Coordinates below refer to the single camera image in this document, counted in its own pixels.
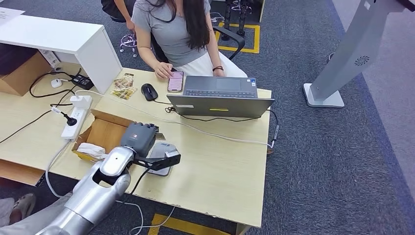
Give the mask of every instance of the black computer mouse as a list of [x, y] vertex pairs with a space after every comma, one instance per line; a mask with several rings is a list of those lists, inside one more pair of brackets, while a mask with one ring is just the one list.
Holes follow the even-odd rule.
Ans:
[[148, 83], [141, 86], [141, 93], [144, 95], [147, 101], [153, 101], [159, 97], [156, 89], [154, 89], [154, 87]]

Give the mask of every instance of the white kiosk stand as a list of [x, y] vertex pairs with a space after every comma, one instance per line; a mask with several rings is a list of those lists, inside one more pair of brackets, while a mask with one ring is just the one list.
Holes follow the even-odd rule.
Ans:
[[361, 0], [348, 31], [333, 58], [313, 83], [304, 84], [312, 107], [345, 106], [338, 89], [371, 65], [390, 12], [415, 11], [415, 0]]

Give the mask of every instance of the gray t-shirt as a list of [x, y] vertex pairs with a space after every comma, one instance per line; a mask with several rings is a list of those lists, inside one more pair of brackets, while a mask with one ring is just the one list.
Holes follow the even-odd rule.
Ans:
[[[205, 2], [205, 14], [210, 11], [208, 0]], [[133, 16], [131, 21], [141, 29], [152, 32], [157, 43], [162, 48], [169, 62], [174, 67], [183, 66], [204, 55], [207, 50], [197, 48], [190, 49], [188, 45], [189, 34], [186, 29], [186, 20], [184, 17], [176, 18], [170, 23], [164, 23], [154, 17], [169, 21], [171, 19], [171, 10], [167, 4], [162, 7], [149, 9], [153, 7], [146, 0], [137, 0], [134, 5]]]

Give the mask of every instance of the laptop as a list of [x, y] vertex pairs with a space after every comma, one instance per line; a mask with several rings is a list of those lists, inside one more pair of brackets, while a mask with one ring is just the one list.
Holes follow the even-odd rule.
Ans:
[[183, 95], [258, 98], [255, 78], [187, 76]]
[[275, 101], [257, 98], [254, 78], [187, 76], [183, 94], [167, 98], [186, 116], [258, 118]]

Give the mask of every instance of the woman's hand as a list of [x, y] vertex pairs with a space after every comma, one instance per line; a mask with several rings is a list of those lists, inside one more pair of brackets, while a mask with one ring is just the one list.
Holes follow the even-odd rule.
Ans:
[[213, 71], [213, 76], [226, 77], [225, 72], [223, 70], [220, 70], [220, 69], [217, 69], [217, 70]]
[[169, 79], [173, 75], [172, 68], [172, 64], [160, 62], [154, 69], [154, 73], [158, 79]]
[[134, 29], [135, 28], [134, 23], [131, 20], [127, 21], [127, 28], [133, 32], [136, 32]]

